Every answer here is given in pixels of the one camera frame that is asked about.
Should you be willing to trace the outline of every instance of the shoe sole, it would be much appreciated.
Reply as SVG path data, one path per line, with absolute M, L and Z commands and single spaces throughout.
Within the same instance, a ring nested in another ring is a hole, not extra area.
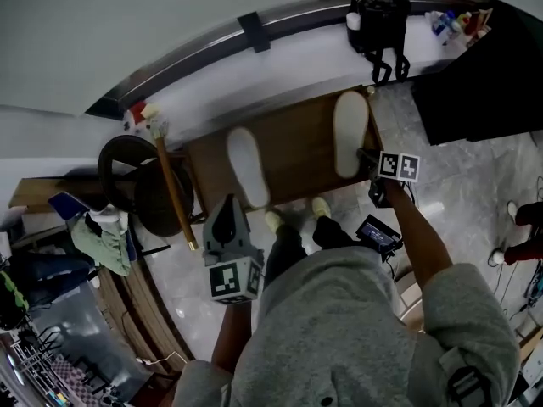
M 360 169 L 356 151 L 364 145 L 369 106 L 358 92 L 343 93 L 333 111 L 333 139 L 335 147 L 335 169 L 342 178 L 355 176 Z
M 235 128 L 228 134 L 227 152 L 249 205 L 256 209 L 267 206 L 270 203 L 270 191 L 262 172 L 255 136 L 246 128 Z

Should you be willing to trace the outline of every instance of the black backpack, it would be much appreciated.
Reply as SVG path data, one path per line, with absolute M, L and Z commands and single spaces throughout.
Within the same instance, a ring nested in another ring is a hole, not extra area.
M 386 83 L 392 68 L 383 61 L 383 50 L 393 48 L 396 54 L 396 79 L 404 81 L 411 67 L 404 56 L 406 20 L 411 12 L 409 0 L 351 0 L 349 12 L 361 17 L 359 31 L 347 27 L 350 45 L 357 53 L 373 63 L 373 82 L 376 86 Z M 379 80 L 379 72 L 384 76 Z

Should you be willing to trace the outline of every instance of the wrist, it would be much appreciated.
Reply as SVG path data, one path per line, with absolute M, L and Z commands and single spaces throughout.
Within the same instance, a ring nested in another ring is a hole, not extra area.
M 237 303 L 237 304 L 229 304 L 227 306 L 227 309 L 230 310 L 230 312 L 233 312 L 235 314 L 242 314 L 242 313 L 247 313 L 247 312 L 251 312 L 251 302 L 250 301 L 247 301 L 247 302 L 243 302 L 243 303 Z
M 404 192 L 398 181 L 387 178 L 384 179 L 384 189 L 386 192 L 386 197 L 391 204 L 394 204 L 396 199 Z

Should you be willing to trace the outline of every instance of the white shoe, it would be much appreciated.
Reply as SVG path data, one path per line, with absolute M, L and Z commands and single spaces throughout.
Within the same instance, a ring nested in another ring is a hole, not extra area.
M 247 202 L 253 208 L 270 203 L 270 190 L 264 179 L 260 151 L 255 136 L 246 128 L 234 128 L 227 137 L 227 153 Z
M 91 271 L 90 274 L 94 274 L 95 276 L 90 280 L 90 282 L 92 283 L 92 286 L 95 287 L 96 289 L 99 289 L 100 288 L 100 278 L 98 277 L 98 273 L 96 273 L 95 270 Z
M 518 212 L 517 204 L 514 203 L 512 200 L 507 202 L 507 213 L 511 216 L 513 222 L 517 218 L 517 212 Z
M 356 152 L 364 146 L 369 106 L 358 92 L 341 94 L 333 111 L 333 140 L 336 173 L 342 178 L 352 178 L 360 169 Z
M 264 214 L 264 220 L 266 221 L 266 224 L 273 233 L 277 232 L 279 226 L 285 224 L 285 220 L 283 220 L 281 218 L 281 215 L 279 215 L 275 211 L 266 211 L 266 213 Z
M 311 209 L 313 210 L 313 214 L 317 219 L 319 217 L 328 217 L 329 219 L 332 218 L 330 205 L 328 205 L 328 202 L 321 197 L 313 198 L 311 201 Z
M 489 262 L 492 262 L 494 265 L 501 265 L 506 262 L 505 254 L 500 248 L 495 248 L 490 254 Z

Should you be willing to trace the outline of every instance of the tiled floor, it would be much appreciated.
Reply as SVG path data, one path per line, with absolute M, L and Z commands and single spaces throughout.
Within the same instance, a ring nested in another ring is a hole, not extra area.
M 487 259 L 500 243 L 516 244 L 528 236 L 529 228 L 515 226 L 505 206 L 510 199 L 519 204 L 535 201 L 537 176 L 543 176 L 543 153 L 528 134 L 430 147 L 410 86 L 403 83 L 382 87 L 371 99 L 384 147 L 422 157 L 420 179 L 414 186 L 418 208 L 443 238 L 454 262 L 475 264 L 491 289 L 497 288 L 495 295 L 504 312 L 512 316 L 512 325 L 519 326 L 526 321 L 526 312 L 514 313 L 524 303 L 523 293 L 535 262 L 518 264 L 512 278 L 515 266 L 504 266 L 499 279 L 499 269 L 490 268 Z M 375 209 L 367 190 L 368 183 L 362 183 L 325 194 L 333 218 L 351 235 L 368 214 L 399 231 L 393 210 Z M 315 222 L 305 201 L 281 208 L 298 225 L 307 220 L 301 227 L 303 242 L 308 253 L 317 251 L 311 241 Z M 263 248 L 267 256 L 274 236 L 266 227 L 264 213 L 257 211 L 248 217 L 253 244 Z M 201 237 L 202 227 L 196 227 L 195 233 Z M 191 252 L 181 236 L 171 244 L 170 250 L 149 258 L 148 263 L 165 304 L 194 355 L 209 359 L 224 308 L 206 298 L 201 253 Z M 403 249 L 390 262 L 400 270 L 409 265 Z M 543 321 L 543 306 L 536 306 L 532 315 Z
M 128 401 L 152 373 L 136 362 L 131 346 L 122 335 L 111 331 L 96 305 L 96 291 L 91 284 L 79 288 L 80 292 L 34 312 L 36 329 L 41 332 L 49 327 L 59 332 L 60 352 L 72 363 L 80 357 L 90 360 L 118 388 L 121 398 Z M 96 387 L 101 382 L 95 379 L 92 384 Z

